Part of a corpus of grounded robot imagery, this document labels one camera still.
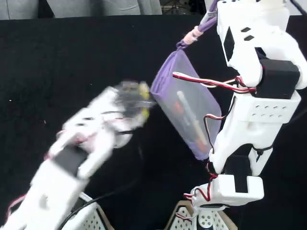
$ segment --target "translucent purple pouch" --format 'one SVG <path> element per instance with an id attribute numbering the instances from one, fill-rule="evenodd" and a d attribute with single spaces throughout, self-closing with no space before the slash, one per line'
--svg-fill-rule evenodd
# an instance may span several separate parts
<path id="1" fill-rule="evenodd" d="M 173 78 L 173 72 L 199 78 L 185 52 L 179 49 L 170 54 L 159 70 L 151 93 L 195 157 L 204 160 L 211 146 L 203 118 L 206 114 L 220 116 L 220 106 L 206 87 Z M 210 140 L 214 143 L 221 122 L 207 119 L 207 124 Z"/>

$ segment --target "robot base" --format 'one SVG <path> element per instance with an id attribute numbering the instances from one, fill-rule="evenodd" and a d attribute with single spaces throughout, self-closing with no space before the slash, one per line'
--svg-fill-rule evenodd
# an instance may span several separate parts
<path id="1" fill-rule="evenodd" d="M 83 205 L 90 200 L 92 199 L 88 195 L 81 193 L 78 202 Z M 63 230 L 114 230 L 114 228 L 101 207 L 97 203 L 92 203 L 73 216 L 65 224 Z"/>
<path id="2" fill-rule="evenodd" d="M 193 216 L 189 201 L 179 201 L 164 230 L 237 230 L 236 225 L 223 211 L 202 210 L 191 220 L 178 218 L 175 213 L 184 217 Z"/>

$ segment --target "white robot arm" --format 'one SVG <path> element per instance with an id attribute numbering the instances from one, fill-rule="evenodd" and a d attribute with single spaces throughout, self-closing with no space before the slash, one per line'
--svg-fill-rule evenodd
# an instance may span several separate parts
<path id="1" fill-rule="evenodd" d="M 131 131 L 143 125 L 152 103 L 145 83 L 124 82 L 70 118 L 2 229 L 57 230 L 112 149 L 127 144 Z"/>
<path id="2" fill-rule="evenodd" d="M 210 153 L 211 181 L 186 195 L 196 209 L 221 210 L 263 198 L 258 176 L 281 126 L 300 103 L 296 90 L 307 86 L 307 62 L 285 31 L 289 12 L 283 0 L 224 0 L 217 7 L 217 32 L 227 65 L 257 91 L 234 93 Z M 237 154 L 240 148 L 245 155 Z"/>

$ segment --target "gray curtain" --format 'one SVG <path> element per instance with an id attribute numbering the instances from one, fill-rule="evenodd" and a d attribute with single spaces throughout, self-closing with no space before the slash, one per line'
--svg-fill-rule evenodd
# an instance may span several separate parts
<path id="1" fill-rule="evenodd" d="M 38 0 L 0 0 L 0 20 L 37 18 Z"/>
<path id="2" fill-rule="evenodd" d="M 159 0 L 47 0 L 55 17 L 162 14 Z"/>
<path id="3" fill-rule="evenodd" d="M 0 0 L 0 20 L 37 17 L 39 0 Z M 159 0 L 47 0 L 56 18 L 162 14 Z"/>

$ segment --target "black cloth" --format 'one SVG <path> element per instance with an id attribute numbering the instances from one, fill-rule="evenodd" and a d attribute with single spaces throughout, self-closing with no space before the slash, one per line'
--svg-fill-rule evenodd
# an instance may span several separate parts
<path id="1" fill-rule="evenodd" d="M 175 44 L 199 16 L 115 16 L 0 22 L 0 222 L 29 183 L 62 124 L 105 87 L 153 79 Z M 291 17 L 289 33 L 307 57 L 306 21 Z M 226 80 L 228 68 L 216 29 L 186 50 L 200 76 Z M 223 113 L 231 93 L 212 89 Z M 307 107 L 301 90 L 298 112 Z M 249 203 L 243 229 L 303 229 L 307 114 L 285 126 L 261 176 L 265 197 Z M 138 155 L 138 146 L 143 161 Z M 131 143 L 114 150 L 86 188 L 97 197 L 135 178 L 131 189 L 101 200 L 115 229 L 162 229 L 183 192 L 208 182 L 197 161 L 156 106 Z M 237 208 L 228 213 L 237 222 Z"/>

